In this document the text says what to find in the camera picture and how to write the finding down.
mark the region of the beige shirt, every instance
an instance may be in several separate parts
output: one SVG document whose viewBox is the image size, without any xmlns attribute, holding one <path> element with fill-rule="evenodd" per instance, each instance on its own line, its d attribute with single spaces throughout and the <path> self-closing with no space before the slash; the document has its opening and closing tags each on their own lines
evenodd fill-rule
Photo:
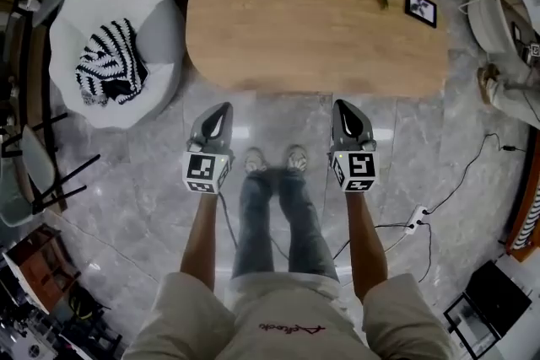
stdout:
<svg viewBox="0 0 540 360">
<path fill-rule="evenodd" d="M 234 313 L 194 277 L 167 275 L 123 360 L 453 358 L 450 337 L 411 275 L 393 277 L 366 295 L 369 348 L 328 290 L 294 275 L 275 275 L 262 275 L 264 283 L 258 285 L 267 288 L 255 289 L 256 295 L 245 284 L 240 290 L 245 295 L 232 305 Z"/>
</svg>

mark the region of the power strip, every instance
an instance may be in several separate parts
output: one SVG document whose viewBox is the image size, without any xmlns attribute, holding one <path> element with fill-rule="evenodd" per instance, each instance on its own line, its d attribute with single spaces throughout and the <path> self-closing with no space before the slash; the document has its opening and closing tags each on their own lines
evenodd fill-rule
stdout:
<svg viewBox="0 0 540 360">
<path fill-rule="evenodd" d="M 416 206 L 414 209 L 413 215 L 407 222 L 407 227 L 405 227 L 405 234 L 410 235 L 414 234 L 416 231 L 416 228 L 419 226 L 419 222 L 422 222 L 422 219 L 424 218 L 424 212 L 427 211 L 427 207 L 424 206 Z"/>
</svg>

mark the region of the blue jeans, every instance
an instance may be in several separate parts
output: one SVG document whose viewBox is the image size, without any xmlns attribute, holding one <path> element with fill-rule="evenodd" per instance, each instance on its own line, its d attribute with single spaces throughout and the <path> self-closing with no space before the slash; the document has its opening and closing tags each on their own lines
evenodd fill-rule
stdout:
<svg viewBox="0 0 540 360">
<path fill-rule="evenodd" d="M 240 238 L 233 277 L 273 271 L 268 205 L 272 196 L 271 175 L 267 171 L 253 171 L 242 185 Z M 298 170 L 279 171 L 278 192 L 279 204 L 290 224 L 289 271 L 323 275 L 339 281 L 302 173 Z"/>
</svg>

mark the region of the striped object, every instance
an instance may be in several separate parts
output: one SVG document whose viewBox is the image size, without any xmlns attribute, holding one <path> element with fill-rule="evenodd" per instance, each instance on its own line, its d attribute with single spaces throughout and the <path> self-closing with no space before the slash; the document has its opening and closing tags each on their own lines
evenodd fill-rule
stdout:
<svg viewBox="0 0 540 360">
<path fill-rule="evenodd" d="M 147 76 L 128 19 L 100 26 L 100 30 L 90 36 L 75 69 L 75 78 L 87 105 L 105 106 L 109 98 L 125 104 L 141 93 Z"/>
<path fill-rule="evenodd" d="M 525 222 L 521 227 L 520 233 L 512 245 L 512 249 L 522 249 L 528 246 L 529 237 L 534 231 L 538 219 L 540 219 L 540 185 L 537 187 L 529 213 L 527 214 Z"/>
</svg>

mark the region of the picture frame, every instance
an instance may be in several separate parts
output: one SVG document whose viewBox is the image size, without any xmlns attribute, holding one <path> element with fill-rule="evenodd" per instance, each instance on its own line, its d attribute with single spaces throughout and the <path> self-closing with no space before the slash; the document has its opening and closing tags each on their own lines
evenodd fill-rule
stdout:
<svg viewBox="0 0 540 360">
<path fill-rule="evenodd" d="M 437 5 L 430 0 L 405 0 L 405 14 L 437 28 Z"/>
<path fill-rule="evenodd" d="M 512 21 L 512 37 L 514 38 L 514 42 L 521 42 L 521 29 L 514 21 Z"/>
</svg>

